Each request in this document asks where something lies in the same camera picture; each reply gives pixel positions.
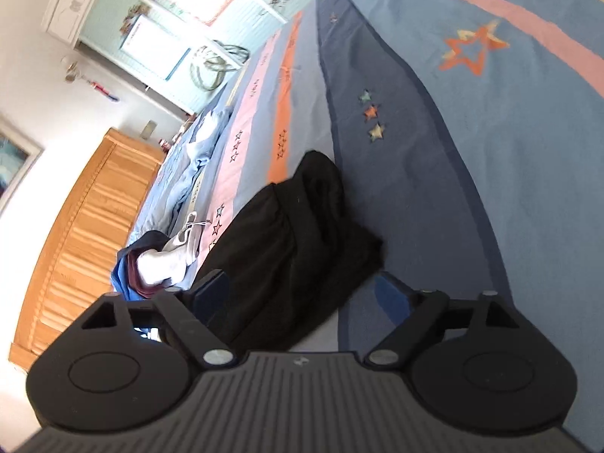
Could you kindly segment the striped star bedsheet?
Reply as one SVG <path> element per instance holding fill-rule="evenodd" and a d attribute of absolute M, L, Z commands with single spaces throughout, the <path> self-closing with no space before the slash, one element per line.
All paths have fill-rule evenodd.
<path fill-rule="evenodd" d="M 189 212 L 202 251 L 308 150 L 406 284 L 511 300 L 603 448 L 603 0 L 314 0 L 252 57 Z"/>

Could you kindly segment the grey sweatpants with drawstring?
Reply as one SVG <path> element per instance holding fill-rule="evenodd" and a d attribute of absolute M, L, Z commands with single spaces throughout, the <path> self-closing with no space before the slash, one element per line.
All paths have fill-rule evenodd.
<path fill-rule="evenodd" d="M 199 256 L 204 228 L 210 224 L 210 220 L 201 219 L 196 212 L 190 212 L 180 231 L 161 250 L 167 253 L 173 283 L 180 283 L 184 279 L 187 268 Z"/>

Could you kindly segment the hanging wall ornament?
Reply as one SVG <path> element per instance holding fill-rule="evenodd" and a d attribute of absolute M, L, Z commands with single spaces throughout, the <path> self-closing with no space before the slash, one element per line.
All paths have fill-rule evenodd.
<path fill-rule="evenodd" d="M 107 98 L 112 102 L 119 102 L 120 98 L 113 94 L 108 90 L 105 86 L 101 85 L 101 83 L 88 78 L 83 72 L 80 70 L 79 62 L 71 59 L 69 56 L 64 56 L 62 58 L 62 65 L 65 68 L 65 82 L 66 83 L 77 83 L 83 82 L 86 83 L 89 87 L 91 87 L 96 92 L 100 93 L 102 96 Z"/>

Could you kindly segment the framed wall picture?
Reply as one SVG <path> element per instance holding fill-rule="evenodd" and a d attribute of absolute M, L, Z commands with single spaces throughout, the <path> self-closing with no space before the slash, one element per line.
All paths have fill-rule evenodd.
<path fill-rule="evenodd" d="M 44 148 L 15 128 L 4 116 L 1 116 L 0 130 L 0 212 L 3 212 L 23 178 L 43 153 Z"/>

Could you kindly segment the blue garment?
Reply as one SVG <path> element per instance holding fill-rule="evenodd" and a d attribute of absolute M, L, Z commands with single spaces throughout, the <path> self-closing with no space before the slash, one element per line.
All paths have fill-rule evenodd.
<path fill-rule="evenodd" d="M 125 257 L 120 258 L 117 261 L 117 264 L 109 275 L 109 279 L 111 280 L 114 290 L 127 302 L 138 302 L 139 300 L 143 300 L 143 297 L 129 285 L 128 265 Z"/>

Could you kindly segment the black trousers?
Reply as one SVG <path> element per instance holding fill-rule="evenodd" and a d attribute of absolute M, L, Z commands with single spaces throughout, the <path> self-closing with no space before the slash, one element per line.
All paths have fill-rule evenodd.
<path fill-rule="evenodd" d="M 336 165 L 308 151 L 294 175 L 257 192 L 211 248 L 197 278 L 230 290 L 208 327 L 236 353 L 286 351 L 383 265 L 383 242 L 350 215 Z"/>

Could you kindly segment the dark navy garment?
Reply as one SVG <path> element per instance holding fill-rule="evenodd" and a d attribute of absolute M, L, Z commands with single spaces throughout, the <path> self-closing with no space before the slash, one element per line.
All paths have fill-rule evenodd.
<path fill-rule="evenodd" d="M 147 250 L 161 251 L 168 241 L 168 236 L 162 231 L 150 230 L 145 232 L 137 241 L 130 243 L 126 248 L 118 251 L 117 262 L 126 258 L 132 251 L 138 251 L 139 253 Z"/>

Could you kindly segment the light blue sweatpants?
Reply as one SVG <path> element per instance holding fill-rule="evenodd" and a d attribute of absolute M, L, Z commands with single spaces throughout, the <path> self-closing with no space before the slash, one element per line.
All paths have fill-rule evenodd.
<path fill-rule="evenodd" d="M 210 162 L 232 113 L 232 108 L 205 112 L 171 147 L 134 222 L 128 242 L 136 241 L 151 230 L 166 235 L 172 232 L 194 182 Z"/>

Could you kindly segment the wooden headboard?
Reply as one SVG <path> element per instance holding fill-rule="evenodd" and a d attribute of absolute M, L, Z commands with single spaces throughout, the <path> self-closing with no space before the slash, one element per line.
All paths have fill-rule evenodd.
<path fill-rule="evenodd" d="M 29 370 L 98 297 L 165 153 L 109 129 L 62 205 L 33 271 L 8 361 Z"/>

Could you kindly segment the teal sliding wardrobe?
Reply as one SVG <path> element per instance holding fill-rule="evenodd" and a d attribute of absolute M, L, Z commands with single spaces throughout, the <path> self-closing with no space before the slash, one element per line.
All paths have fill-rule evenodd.
<path fill-rule="evenodd" d="M 212 75 L 240 69 L 311 0 L 50 0 L 43 30 L 110 62 L 172 115 L 198 111 Z"/>

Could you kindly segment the maroon garment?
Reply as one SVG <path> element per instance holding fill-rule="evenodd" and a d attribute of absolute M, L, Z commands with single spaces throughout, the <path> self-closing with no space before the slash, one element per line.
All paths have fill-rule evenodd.
<path fill-rule="evenodd" d="M 153 248 L 131 251 L 125 258 L 128 287 L 146 300 L 169 287 L 172 277 L 166 255 Z"/>

